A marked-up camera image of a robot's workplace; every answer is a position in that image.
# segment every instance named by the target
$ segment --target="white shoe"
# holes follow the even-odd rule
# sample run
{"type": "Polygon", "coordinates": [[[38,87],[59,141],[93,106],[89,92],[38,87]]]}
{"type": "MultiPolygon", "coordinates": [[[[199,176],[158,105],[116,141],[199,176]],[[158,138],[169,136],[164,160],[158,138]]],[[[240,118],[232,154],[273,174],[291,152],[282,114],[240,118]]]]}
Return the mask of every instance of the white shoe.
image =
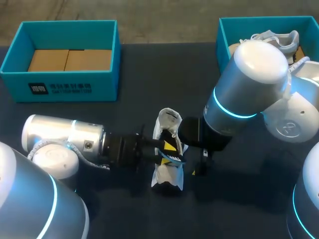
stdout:
{"type": "MultiPolygon", "coordinates": [[[[288,64],[293,64],[293,56],[296,53],[299,45],[299,34],[297,31],[292,31],[289,34],[275,34],[271,30],[260,34],[253,34],[250,40],[260,40],[268,42],[277,47],[286,57],[288,64]]],[[[238,47],[238,43],[230,45],[229,51],[233,54],[238,47]]]]}
{"type": "MultiPolygon", "coordinates": [[[[188,145],[182,144],[178,138],[178,127],[182,121],[178,112],[164,108],[159,112],[159,116],[156,120],[153,139],[163,139],[170,143],[180,155],[188,149],[188,145]]],[[[162,157],[159,154],[158,148],[155,148],[155,155],[162,157]]],[[[155,184],[162,184],[168,182],[173,186],[177,186],[180,190],[183,190],[184,172],[183,165],[179,162],[171,162],[162,158],[161,165],[155,164],[155,170],[153,173],[151,186],[155,184]]]]}

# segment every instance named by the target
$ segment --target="gray floor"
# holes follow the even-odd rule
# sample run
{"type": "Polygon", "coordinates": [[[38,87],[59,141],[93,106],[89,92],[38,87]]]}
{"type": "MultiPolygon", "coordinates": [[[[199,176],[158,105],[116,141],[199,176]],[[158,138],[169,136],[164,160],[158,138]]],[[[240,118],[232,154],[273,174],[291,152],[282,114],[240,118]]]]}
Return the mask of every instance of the gray floor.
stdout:
{"type": "Polygon", "coordinates": [[[122,43],[215,41],[225,16],[313,15],[318,0],[0,0],[0,45],[22,21],[117,19],[122,43]]]}

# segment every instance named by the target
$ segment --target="robot logo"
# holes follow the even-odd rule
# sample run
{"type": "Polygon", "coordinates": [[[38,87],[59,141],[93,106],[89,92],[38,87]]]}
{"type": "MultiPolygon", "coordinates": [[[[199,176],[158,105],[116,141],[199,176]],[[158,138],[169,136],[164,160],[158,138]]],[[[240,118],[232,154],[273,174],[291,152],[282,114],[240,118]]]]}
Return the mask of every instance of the robot logo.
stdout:
{"type": "Polygon", "coordinates": [[[283,120],[277,123],[277,132],[288,138],[298,137],[301,133],[299,124],[293,120],[283,120]]]}

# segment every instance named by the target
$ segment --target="glowing blue ring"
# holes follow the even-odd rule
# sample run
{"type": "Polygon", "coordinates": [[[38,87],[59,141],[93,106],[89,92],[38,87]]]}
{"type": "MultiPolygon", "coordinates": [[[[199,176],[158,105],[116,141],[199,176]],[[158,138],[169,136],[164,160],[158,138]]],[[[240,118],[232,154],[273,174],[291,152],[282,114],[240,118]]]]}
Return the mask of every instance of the glowing blue ring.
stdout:
{"type": "Polygon", "coordinates": [[[239,115],[236,115],[230,111],[228,111],[227,109],[225,109],[221,104],[220,102],[218,102],[217,98],[216,98],[216,95],[215,95],[215,88],[214,88],[214,92],[213,92],[213,95],[214,95],[214,99],[216,101],[216,103],[218,104],[218,106],[224,111],[226,112],[227,114],[231,115],[231,116],[234,116],[234,117],[237,117],[237,118],[241,118],[241,119],[248,119],[248,118],[251,118],[251,117],[254,117],[256,114],[252,115],[252,116],[239,116],[239,115]]]}
{"type": "Polygon", "coordinates": [[[311,235],[310,232],[308,232],[308,230],[305,228],[304,224],[300,221],[299,216],[298,216],[298,214],[297,214],[297,210],[296,210],[296,207],[295,207],[295,188],[296,188],[296,186],[294,187],[294,192],[293,192],[293,206],[294,206],[294,210],[295,210],[296,217],[297,217],[297,219],[298,219],[300,225],[301,225],[301,226],[303,227],[303,229],[305,230],[305,232],[306,232],[312,239],[315,239],[315,238],[313,237],[313,235],[311,235]]]}
{"type": "Polygon", "coordinates": [[[49,174],[49,176],[50,176],[50,178],[52,180],[53,190],[54,190],[53,205],[52,205],[52,209],[51,209],[50,215],[48,217],[48,220],[46,221],[42,231],[40,232],[40,234],[38,235],[38,237],[36,239],[42,239],[44,234],[48,230],[48,228],[49,228],[49,226],[50,226],[50,224],[52,222],[52,219],[53,219],[53,216],[54,216],[54,213],[55,213],[55,209],[56,209],[56,203],[57,203],[57,200],[58,200],[58,193],[57,193],[55,181],[54,181],[54,179],[52,178],[52,176],[50,174],[49,174]]]}

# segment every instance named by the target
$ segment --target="teal box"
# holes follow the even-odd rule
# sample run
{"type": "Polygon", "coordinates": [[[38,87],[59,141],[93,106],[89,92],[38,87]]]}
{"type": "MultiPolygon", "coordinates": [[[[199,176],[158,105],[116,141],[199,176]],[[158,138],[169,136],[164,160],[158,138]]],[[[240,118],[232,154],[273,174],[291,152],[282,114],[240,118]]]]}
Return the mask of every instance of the teal box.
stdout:
{"type": "Polygon", "coordinates": [[[296,30],[304,54],[312,61],[319,61],[319,27],[312,16],[226,17],[219,19],[216,40],[220,73],[231,57],[228,46],[267,30],[279,34],[296,30]]]}
{"type": "Polygon", "coordinates": [[[22,22],[0,68],[16,102],[115,101],[121,44],[115,20],[22,22]],[[28,72],[37,49],[112,50],[109,71],[28,72]]]}

